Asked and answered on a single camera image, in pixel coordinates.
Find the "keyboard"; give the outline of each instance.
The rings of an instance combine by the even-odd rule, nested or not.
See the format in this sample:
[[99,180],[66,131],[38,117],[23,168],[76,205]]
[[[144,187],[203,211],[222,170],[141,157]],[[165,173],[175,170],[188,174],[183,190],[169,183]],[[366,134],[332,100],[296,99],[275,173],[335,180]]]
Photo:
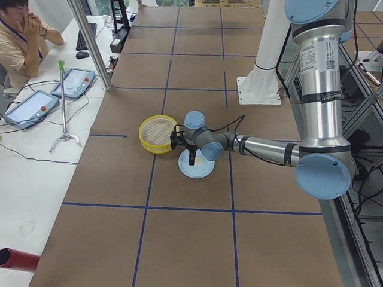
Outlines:
[[[89,23],[90,30],[92,30],[93,36],[96,37],[97,23]],[[88,50],[86,47],[85,39],[81,31],[78,31],[76,51]]]

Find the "beige shirt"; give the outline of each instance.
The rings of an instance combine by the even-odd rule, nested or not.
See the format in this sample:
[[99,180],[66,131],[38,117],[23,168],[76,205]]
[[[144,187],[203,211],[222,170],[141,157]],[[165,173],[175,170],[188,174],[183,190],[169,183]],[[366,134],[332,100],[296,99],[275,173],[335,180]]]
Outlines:
[[[47,30],[54,30],[44,21],[41,21],[41,26]],[[49,52],[47,43],[42,36],[38,36],[38,48],[43,57]],[[27,43],[0,22],[0,64],[8,71],[11,85],[14,88],[24,87],[27,80],[29,80],[29,77],[20,73],[20,69],[24,65],[26,52]]]

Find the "tripod base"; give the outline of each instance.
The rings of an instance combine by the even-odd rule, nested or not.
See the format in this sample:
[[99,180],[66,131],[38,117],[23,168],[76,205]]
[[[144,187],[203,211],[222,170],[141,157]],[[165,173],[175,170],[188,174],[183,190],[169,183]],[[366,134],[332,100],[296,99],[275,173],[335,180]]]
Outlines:
[[54,149],[56,148],[56,145],[58,145],[59,142],[67,142],[70,139],[74,139],[76,141],[76,143],[78,144],[78,146],[82,147],[81,142],[80,142],[80,138],[78,136],[70,135],[69,133],[65,133],[64,135],[62,135],[61,137],[59,137],[58,139],[56,139],[53,142],[52,147],[49,150],[49,153],[54,152]]

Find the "white pillar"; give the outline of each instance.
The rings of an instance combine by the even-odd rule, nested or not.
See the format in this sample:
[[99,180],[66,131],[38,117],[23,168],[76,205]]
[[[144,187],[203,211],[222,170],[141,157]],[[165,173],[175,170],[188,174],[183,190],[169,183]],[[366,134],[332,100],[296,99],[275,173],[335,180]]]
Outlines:
[[246,78],[237,78],[241,105],[280,105],[275,66],[290,26],[285,15],[285,0],[271,0],[254,69]]

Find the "metal pole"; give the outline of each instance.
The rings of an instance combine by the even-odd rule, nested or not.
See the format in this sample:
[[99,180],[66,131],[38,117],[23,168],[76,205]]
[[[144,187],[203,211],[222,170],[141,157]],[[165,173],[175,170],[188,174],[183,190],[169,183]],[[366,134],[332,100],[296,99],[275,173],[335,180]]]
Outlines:
[[64,91],[64,69],[60,66],[60,82],[61,82],[61,104],[62,104],[62,127],[64,136],[66,136],[67,129],[66,129],[66,111],[65,111],[65,91]]
[[112,87],[112,82],[107,73],[107,70],[105,69],[105,65],[102,60],[100,50],[97,47],[96,40],[93,37],[92,31],[90,30],[84,8],[80,0],[67,0],[67,1],[69,6],[72,9],[77,25],[84,36],[85,43],[87,45],[87,48],[89,49],[89,53],[93,59],[93,63],[96,65],[98,74],[105,86],[106,91],[108,91]]

